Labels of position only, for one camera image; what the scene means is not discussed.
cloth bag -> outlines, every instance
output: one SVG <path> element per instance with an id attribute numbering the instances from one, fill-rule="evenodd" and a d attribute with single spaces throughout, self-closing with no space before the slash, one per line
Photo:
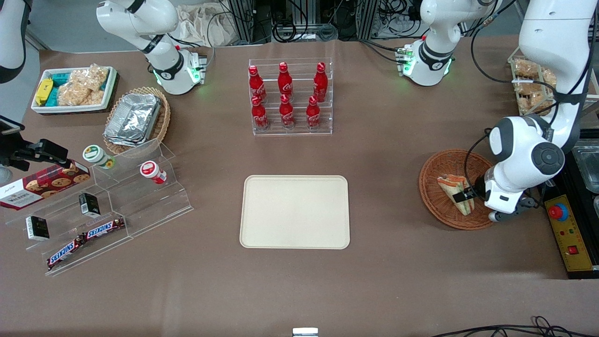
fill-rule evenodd
<path id="1" fill-rule="evenodd" d="M 237 41 L 238 36 L 233 26 L 231 13 L 219 14 L 210 22 L 215 14 L 227 11 L 225 8 L 230 8 L 227 1 L 223 1 L 223 5 L 218 2 L 206 2 L 198 5 L 177 6 L 179 35 L 176 38 L 208 46 L 207 34 L 209 33 L 210 44 L 217 47 Z"/>

robotic arm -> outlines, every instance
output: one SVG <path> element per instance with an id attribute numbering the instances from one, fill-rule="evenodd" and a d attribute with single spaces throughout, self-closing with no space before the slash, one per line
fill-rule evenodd
<path id="1" fill-rule="evenodd" d="M 0 83 L 13 80 L 25 66 L 25 28 L 31 0 L 0 0 Z M 69 167 L 67 149 L 40 139 L 31 143 L 21 137 L 25 127 L 0 115 L 0 164 L 22 171 L 28 161 L 45 161 Z"/>
<path id="2" fill-rule="evenodd" d="M 555 73 L 558 101 L 563 100 L 559 93 L 581 95 L 566 96 L 547 116 L 506 117 L 493 128 L 489 142 L 499 163 L 477 184 L 484 183 L 485 205 L 500 212 L 491 213 L 491 220 L 514 212 L 524 190 L 556 176 L 564 153 L 578 141 L 589 78 L 587 33 L 596 6 L 597 0 L 580 0 L 576 6 L 540 0 L 528 6 L 520 32 L 522 53 Z"/>
<path id="3" fill-rule="evenodd" d="M 25 66 L 25 28 L 31 0 L 0 0 L 0 83 L 6 83 Z"/>
<path id="4" fill-rule="evenodd" d="M 112 0 L 98 4 L 98 22 L 105 31 L 134 45 L 154 68 L 158 83 L 170 94 L 181 95 L 201 81 L 197 53 L 177 50 L 166 36 L 179 17 L 168 0 Z"/>
<path id="5" fill-rule="evenodd" d="M 490 16 L 500 5 L 501 0 L 423 0 L 420 16 L 431 30 L 426 40 L 404 46 L 402 75 L 422 86 L 439 83 L 461 38 L 458 24 Z"/>
<path id="6" fill-rule="evenodd" d="M 501 0 L 423 0 L 422 20 L 431 27 L 426 40 L 400 49 L 403 75 L 424 86 L 437 84 L 447 73 L 460 38 L 457 23 L 490 16 Z M 522 193 L 557 175 L 564 153 L 579 138 L 579 114 L 588 87 L 587 33 L 597 0 L 531 0 L 519 45 L 531 61 L 551 69 L 557 78 L 558 105 L 547 116 L 502 118 L 489 134 L 499 163 L 476 179 L 474 190 L 494 210 L 493 221 L 510 218 L 530 207 Z"/>

yellow packaged snack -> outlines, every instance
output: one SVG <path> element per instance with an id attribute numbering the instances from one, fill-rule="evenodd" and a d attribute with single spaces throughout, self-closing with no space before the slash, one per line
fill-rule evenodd
<path id="1" fill-rule="evenodd" d="M 46 101 L 48 100 L 48 97 L 52 92 L 53 85 L 54 82 L 52 81 L 52 79 L 44 79 L 41 81 L 40 86 L 38 87 L 38 90 L 35 93 L 35 102 L 39 106 L 43 106 L 46 104 Z"/>

brown paper tabletop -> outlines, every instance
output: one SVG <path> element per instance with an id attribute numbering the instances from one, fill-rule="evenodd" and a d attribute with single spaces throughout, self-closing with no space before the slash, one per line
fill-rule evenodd
<path id="1" fill-rule="evenodd" d="M 517 43 L 516 36 L 479 38 L 482 67 L 505 78 Z M 333 135 L 254 137 L 248 59 L 318 54 L 334 58 Z M 57 277 L 44 276 L 41 256 L 25 252 L 22 232 L 2 226 L 0 333 L 289 336 L 293 327 L 314 326 L 321 336 L 430 336 L 544 315 L 597 334 L 599 283 L 565 279 L 542 210 L 458 231 L 420 200 L 418 173 L 430 155 L 467 149 L 484 127 L 517 112 L 511 86 L 474 67 L 469 39 L 455 56 L 446 78 L 423 88 L 359 43 L 218 49 L 205 85 L 167 96 L 164 142 L 195 210 Z M 40 59 L 42 69 L 111 65 L 121 75 L 117 97 L 157 86 L 140 52 L 41 52 Z M 28 111 L 23 136 L 48 138 L 80 160 L 85 146 L 102 144 L 106 116 Z M 492 158 L 485 143 L 477 152 Z M 251 174 L 347 178 L 350 245 L 243 248 L 241 201 Z"/>

round wicker basket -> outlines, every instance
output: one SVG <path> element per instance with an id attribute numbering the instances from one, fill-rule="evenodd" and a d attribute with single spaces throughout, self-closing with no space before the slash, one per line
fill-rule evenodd
<path id="1" fill-rule="evenodd" d="M 472 213 L 463 215 L 437 183 L 437 178 L 444 174 L 464 175 L 466 153 L 462 149 L 450 149 L 431 156 L 420 171 L 420 196 L 428 210 L 444 224 L 463 230 L 483 229 L 492 224 L 488 217 L 491 210 L 483 201 L 475 198 Z M 468 157 L 468 177 L 478 177 L 489 168 L 491 163 L 481 155 L 471 153 Z"/>
<path id="2" fill-rule="evenodd" d="M 154 129 L 152 130 L 152 135 L 150 136 L 150 139 L 157 138 L 159 141 L 162 141 L 164 139 L 164 136 L 167 134 L 168 124 L 171 121 L 171 107 L 168 105 L 167 98 L 164 96 L 163 93 L 160 92 L 160 90 L 148 87 L 136 88 L 127 92 L 125 95 L 127 94 L 152 94 L 160 98 L 162 104 L 160 105 L 160 110 L 158 111 L 158 118 L 156 118 L 156 123 L 154 124 Z M 106 120 L 106 125 L 108 125 L 108 123 L 110 122 L 110 119 L 114 115 L 116 107 L 119 105 L 123 97 L 125 97 L 125 95 L 122 95 L 119 98 L 119 100 L 116 101 L 116 103 L 114 103 L 113 108 L 112 110 L 110 110 L 110 114 L 108 115 L 108 119 Z M 132 146 L 112 144 L 106 138 L 104 138 L 104 143 L 106 144 L 108 150 L 110 150 L 110 152 L 114 153 L 115 155 L 121 154 L 124 151 L 127 151 L 128 149 L 132 148 Z"/>

